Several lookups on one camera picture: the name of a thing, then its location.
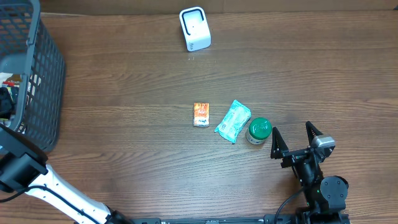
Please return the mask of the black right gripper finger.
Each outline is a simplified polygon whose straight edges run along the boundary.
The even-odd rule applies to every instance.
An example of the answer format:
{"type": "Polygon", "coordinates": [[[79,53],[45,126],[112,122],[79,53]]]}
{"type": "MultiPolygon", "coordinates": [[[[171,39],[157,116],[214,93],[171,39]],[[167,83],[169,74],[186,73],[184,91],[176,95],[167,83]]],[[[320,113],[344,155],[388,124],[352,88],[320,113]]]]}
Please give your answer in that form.
{"type": "Polygon", "coordinates": [[[323,133],[319,131],[310,121],[305,123],[309,145],[317,145],[318,137],[323,133]]]}
{"type": "Polygon", "coordinates": [[[276,127],[272,128],[272,147],[271,147],[271,159],[281,159],[284,154],[289,152],[283,137],[276,127]]]}

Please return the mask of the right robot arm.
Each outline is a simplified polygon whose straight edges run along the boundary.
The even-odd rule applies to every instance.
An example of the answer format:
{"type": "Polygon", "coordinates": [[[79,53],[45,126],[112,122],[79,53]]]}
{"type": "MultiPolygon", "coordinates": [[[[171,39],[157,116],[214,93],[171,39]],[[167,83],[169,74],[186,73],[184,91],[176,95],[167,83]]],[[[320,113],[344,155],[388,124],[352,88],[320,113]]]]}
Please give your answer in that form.
{"type": "Polygon", "coordinates": [[[310,121],[305,123],[309,145],[290,151],[279,130],[272,128],[271,158],[281,159],[282,168],[290,167],[299,180],[301,189],[286,199],[275,215],[264,217],[266,223],[349,223],[342,214],[346,208],[349,184],[346,179],[333,175],[324,177],[320,164],[331,155],[335,140],[323,134],[310,121]],[[281,215],[282,209],[303,194],[307,206],[299,207],[293,215],[281,215]]]}

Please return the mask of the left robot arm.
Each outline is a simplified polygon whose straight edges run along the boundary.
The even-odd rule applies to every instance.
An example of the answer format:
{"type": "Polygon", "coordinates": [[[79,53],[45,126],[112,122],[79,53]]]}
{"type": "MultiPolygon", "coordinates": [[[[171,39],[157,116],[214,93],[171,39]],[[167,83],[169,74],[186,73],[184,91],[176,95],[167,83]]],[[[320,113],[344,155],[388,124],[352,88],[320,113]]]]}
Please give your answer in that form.
{"type": "Polygon", "coordinates": [[[22,194],[39,198],[76,221],[76,223],[131,223],[129,218],[97,202],[69,184],[53,167],[48,157],[26,135],[1,125],[1,190],[16,192],[2,199],[11,201],[22,194]]]}

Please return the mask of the teal wet wipes pack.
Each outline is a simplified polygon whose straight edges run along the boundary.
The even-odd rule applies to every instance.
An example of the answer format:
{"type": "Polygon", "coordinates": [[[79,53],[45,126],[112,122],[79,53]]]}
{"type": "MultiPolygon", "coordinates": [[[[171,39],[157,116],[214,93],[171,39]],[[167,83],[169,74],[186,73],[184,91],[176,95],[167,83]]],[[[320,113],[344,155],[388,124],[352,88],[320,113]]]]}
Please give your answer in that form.
{"type": "Polygon", "coordinates": [[[238,100],[234,100],[221,123],[215,128],[215,132],[235,144],[237,136],[250,118],[251,110],[238,100]]]}

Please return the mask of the green lid jar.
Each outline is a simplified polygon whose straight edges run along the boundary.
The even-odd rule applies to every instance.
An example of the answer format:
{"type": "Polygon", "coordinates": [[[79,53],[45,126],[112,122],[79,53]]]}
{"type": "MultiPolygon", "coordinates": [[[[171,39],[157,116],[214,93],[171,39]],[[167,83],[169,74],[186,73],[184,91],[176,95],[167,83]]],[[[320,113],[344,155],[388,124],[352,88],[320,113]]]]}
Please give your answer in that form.
{"type": "Polygon", "coordinates": [[[272,125],[268,119],[259,117],[254,119],[247,131],[246,139],[255,145],[263,144],[272,133],[272,125]]]}

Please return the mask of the orange tissue pack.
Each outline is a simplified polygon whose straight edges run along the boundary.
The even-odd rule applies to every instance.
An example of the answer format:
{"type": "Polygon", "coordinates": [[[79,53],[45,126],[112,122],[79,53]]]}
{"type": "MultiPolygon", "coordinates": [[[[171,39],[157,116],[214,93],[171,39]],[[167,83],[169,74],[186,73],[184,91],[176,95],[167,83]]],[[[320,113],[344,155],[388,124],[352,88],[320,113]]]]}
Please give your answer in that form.
{"type": "Polygon", "coordinates": [[[195,127],[207,128],[210,125],[210,104],[193,104],[193,125],[195,127]]]}

